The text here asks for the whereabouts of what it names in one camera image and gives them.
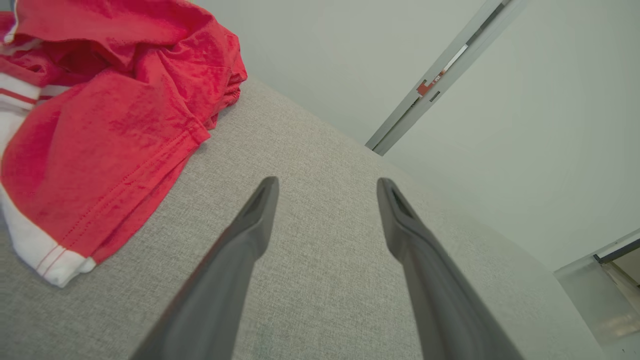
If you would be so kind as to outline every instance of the sofa cushion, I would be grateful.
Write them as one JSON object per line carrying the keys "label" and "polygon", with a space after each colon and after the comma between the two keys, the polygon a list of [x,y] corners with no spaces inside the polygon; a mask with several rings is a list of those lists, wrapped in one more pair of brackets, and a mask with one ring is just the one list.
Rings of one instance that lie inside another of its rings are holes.
{"label": "sofa cushion", "polygon": [[126,359],[260,180],[280,178],[236,359],[420,359],[376,180],[393,179],[529,359],[601,358],[554,276],[377,154],[250,78],[135,236],[66,288],[44,283],[0,230],[5,359]]}

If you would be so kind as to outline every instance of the white fabric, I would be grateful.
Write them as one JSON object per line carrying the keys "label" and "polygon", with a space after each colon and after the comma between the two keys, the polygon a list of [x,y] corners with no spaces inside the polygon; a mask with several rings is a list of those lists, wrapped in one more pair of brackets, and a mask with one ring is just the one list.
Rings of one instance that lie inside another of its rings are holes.
{"label": "white fabric", "polygon": [[[37,86],[6,74],[1,76],[1,84],[4,88],[37,99],[40,93],[40,88]],[[52,91],[61,93],[66,90],[61,88],[66,87],[59,86]],[[0,158],[9,141],[27,117],[29,113],[27,110],[31,107],[33,107],[32,104],[0,95]],[[76,252],[59,246],[51,236],[25,217],[13,203],[2,184],[0,184],[0,202],[13,248],[18,256],[45,280],[53,285],[64,287],[76,275],[89,272],[95,267],[95,261],[92,258],[84,258]]]}

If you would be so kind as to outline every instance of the white stripe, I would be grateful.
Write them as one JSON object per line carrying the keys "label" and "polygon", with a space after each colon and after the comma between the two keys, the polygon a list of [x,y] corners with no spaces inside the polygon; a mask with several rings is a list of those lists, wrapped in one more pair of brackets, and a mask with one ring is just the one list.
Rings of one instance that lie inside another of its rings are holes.
{"label": "white stripe", "polygon": [[42,91],[41,88],[35,85],[7,74],[0,74],[0,87],[33,100],[38,100],[40,91]]}
{"label": "white stripe", "polygon": [[2,104],[2,107],[6,107],[7,105],[9,105],[26,111],[33,109],[33,107],[35,106],[34,104],[18,100],[5,94],[0,94],[0,104]]}

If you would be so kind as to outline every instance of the clothing pile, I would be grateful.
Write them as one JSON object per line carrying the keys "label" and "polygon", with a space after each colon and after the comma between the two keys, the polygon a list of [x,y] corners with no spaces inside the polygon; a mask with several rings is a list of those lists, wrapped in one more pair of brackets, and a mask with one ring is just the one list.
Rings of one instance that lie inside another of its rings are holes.
{"label": "clothing pile", "polygon": [[237,101],[239,42],[178,0],[18,0],[0,34],[4,219],[62,287],[145,223]]}

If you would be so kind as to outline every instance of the stitching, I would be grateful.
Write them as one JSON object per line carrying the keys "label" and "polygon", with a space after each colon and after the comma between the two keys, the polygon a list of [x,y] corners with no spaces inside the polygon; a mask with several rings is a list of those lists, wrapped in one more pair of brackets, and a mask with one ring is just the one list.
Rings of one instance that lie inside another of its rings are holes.
{"label": "stitching", "polygon": [[51,269],[51,267],[53,266],[53,264],[55,264],[58,259],[60,258],[60,256],[62,256],[62,254],[64,254],[67,250],[62,250],[62,252],[60,253],[60,255],[58,255],[58,257],[51,263],[51,265],[49,265],[49,267],[47,268],[47,270],[45,270],[44,274],[42,274],[42,277],[44,277],[46,279],[47,277],[47,272],[49,272],[49,269]]}
{"label": "stitching", "polygon": [[171,145],[173,142],[175,142],[178,138],[180,137],[184,137],[185,133],[188,133],[187,131],[183,132],[182,134],[176,136],[173,140],[171,140],[170,142],[168,142],[167,144],[165,144],[164,146],[162,146],[153,156],[151,156],[149,159],[145,160],[145,162],[143,162],[140,166],[138,166],[135,170],[133,170],[129,175],[125,176],[117,185],[115,185],[114,187],[112,187],[106,194],[104,194],[102,197],[100,197],[100,199],[98,200],[98,202],[96,203],[96,205],[94,205],[91,209],[89,209],[86,213],[84,213],[80,219],[78,219],[78,221],[76,222],[76,224],[69,230],[69,232],[64,235],[64,237],[62,237],[62,241],[65,241],[69,235],[71,233],[74,232],[74,230],[76,230],[76,228],[78,227],[78,225],[84,220],[84,218],[86,218],[93,210],[95,210],[98,205],[100,204],[100,202],[105,199],[106,197],[108,197],[109,195],[111,195],[111,193],[116,190],[116,188],[118,188],[120,185],[122,185],[129,177],[131,177],[133,174],[135,174],[137,171],[139,171],[142,167],[144,167],[149,161],[151,161],[151,159],[155,158],[158,154],[160,154],[166,147],[168,147],[169,145]]}
{"label": "stitching", "polygon": [[[188,135],[189,135],[189,131],[185,131],[185,132],[183,132],[182,134],[180,134],[179,136],[175,137],[175,138],[174,138],[173,140],[171,140],[170,142],[168,142],[168,143],[167,143],[166,145],[164,145],[162,148],[160,148],[160,150],[158,150],[158,152],[157,152],[157,153],[155,153],[151,158],[149,158],[148,160],[146,160],[146,161],[145,161],[144,163],[142,163],[142,165],[140,165],[136,170],[134,170],[133,172],[131,172],[131,174],[127,175],[124,179],[122,179],[122,181],[121,181],[118,185],[116,185],[114,188],[112,188],[112,189],[109,191],[109,193],[108,193],[107,195],[105,195],[105,196],[103,196],[102,198],[100,198],[99,202],[100,202],[102,199],[104,199],[105,197],[107,197],[108,195],[111,195],[111,193],[112,193],[116,188],[118,188],[120,185],[122,185],[122,183],[124,183],[124,182],[125,182],[125,181],[126,181],[126,180],[131,176],[131,175],[133,175],[135,172],[137,172],[137,171],[139,171],[141,168],[143,168],[143,167],[144,167],[144,166],[145,166],[149,161],[151,161],[152,159],[154,159],[158,154],[160,154],[161,152],[163,152],[167,147],[169,147],[170,145],[173,145],[173,143],[177,142],[177,140],[183,140],[183,139],[186,139],[186,137],[187,137]],[[99,216],[99,215],[102,213],[102,209],[104,209],[104,208],[108,207],[111,203],[113,203],[114,201],[116,201],[116,200],[119,198],[119,196],[120,196],[121,194],[123,194],[125,191],[127,191],[127,190],[128,190],[128,188],[129,188],[129,185],[125,186],[125,188],[124,188],[120,193],[118,193],[118,195],[117,195],[117,196],[113,197],[113,199],[111,199],[108,203],[106,203],[106,204],[102,205],[102,206],[100,207],[100,211],[98,211],[98,212],[93,216],[93,218],[95,218],[95,217]],[[89,215],[89,213],[91,213],[91,212],[92,212],[93,210],[95,210],[97,207],[98,207],[98,204],[96,204],[96,205],[95,205],[91,210],[87,211],[87,213],[86,213],[85,215],[83,215],[83,217],[82,217],[80,220],[78,220],[78,222],[76,223],[76,225],[75,225],[75,226],[74,226],[74,227],[73,227],[73,228],[72,228],[72,229],[67,233],[67,235],[65,235],[65,237],[64,237],[64,239],[63,239],[63,240],[66,240],[66,239],[68,238],[68,236],[69,236],[69,235],[70,235],[70,234],[71,234],[71,233],[72,233],[72,232],[73,232],[73,231],[78,227],[79,223],[80,223],[84,218],[86,218],[86,217]],[[80,234],[78,234],[78,235],[76,236],[76,239],[75,239],[75,240],[74,240],[74,241],[73,241],[73,242],[68,246],[68,249],[71,249],[71,248],[72,248],[72,247],[73,247],[73,246],[78,242],[78,240],[80,240],[80,237],[82,237],[82,235],[84,235],[84,234],[85,234],[85,232],[88,230],[88,228],[89,228],[89,226],[90,226],[91,224],[92,224],[92,222],[91,222],[91,221],[87,221],[87,223],[86,223],[86,225],[85,225],[85,227],[84,227],[84,230],[83,230]]]}
{"label": "stitching", "polygon": [[38,269],[40,268],[40,265],[42,265],[44,260],[46,258],[48,258],[49,255],[51,255],[51,253],[53,252],[53,250],[56,250],[58,247],[60,247],[60,244],[57,244],[56,246],[54,246],[53,249],[49,250],[49,252],[44,256],[44,258],[42,258],[42,260],[40,260],[40,262],[38,263],[38,266],[36,266],[36,272],[38,272]]}

